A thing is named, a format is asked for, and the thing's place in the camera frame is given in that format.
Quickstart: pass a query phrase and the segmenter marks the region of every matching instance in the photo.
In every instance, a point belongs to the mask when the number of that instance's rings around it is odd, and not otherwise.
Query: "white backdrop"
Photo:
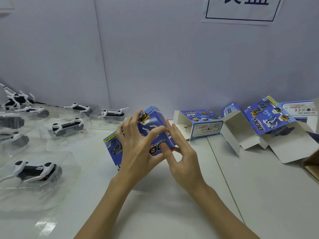
[[[12,0],[0,14],[0,82],[54,105],[109,107],[94,0]]]
[[[113,108],[243,108],[319,97],[319,0],[269,26],[201,23],[203,0],[95,0]]]

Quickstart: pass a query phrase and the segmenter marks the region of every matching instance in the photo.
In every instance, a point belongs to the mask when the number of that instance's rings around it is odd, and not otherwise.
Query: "person's right hand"
[[[189,194],[193,194],[197,189],[206,186],[199,168],[197,153],[188,144],[175,124],[171,126],[168,120],[166,120],[165,126],[168,128],[168,132],[172,136],[174,142],[178,145],[178,148],[174,147],[174,151],[181,153],[183,157],[181,161],[177,162],[172,151],[165,143],[162,143],[161,145],[162,152],[174,179]]]

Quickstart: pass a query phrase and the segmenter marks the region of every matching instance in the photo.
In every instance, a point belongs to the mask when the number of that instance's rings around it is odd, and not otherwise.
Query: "person's left hand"
[[[168,132],[168,129],[165,126],[159,126],[143,137],[138,130],[139,116],[142,111],[139,110],[134,116],[129,117],[125,123],[117,127],[116,131],[116,137],[123,147],[121,168],[116,177],[123,179],[131,187],[134,187],[165,159],[163,154],[152,156],[150,147],[153,140],[162,132]]]

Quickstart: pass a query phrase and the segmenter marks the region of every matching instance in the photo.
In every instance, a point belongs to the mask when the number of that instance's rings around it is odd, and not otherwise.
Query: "brown cardboard box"
[[[303,168],[319,182],[319,150],[305,159]]]

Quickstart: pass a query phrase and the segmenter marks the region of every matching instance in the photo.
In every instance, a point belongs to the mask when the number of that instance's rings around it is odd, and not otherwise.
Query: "yellow label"
[[[273,103],[275,106],[277,106],[278,104],[270,97],[270,96],[267,96],[268,100]]]
[[[115,136],[116,136],[116,133],[114,133],[112,136],[106,138],[106,139],[104,140],[104,143],[106,143],[107,141],[111,140],[111,139],[112,139],[113,137],[115,137]]]

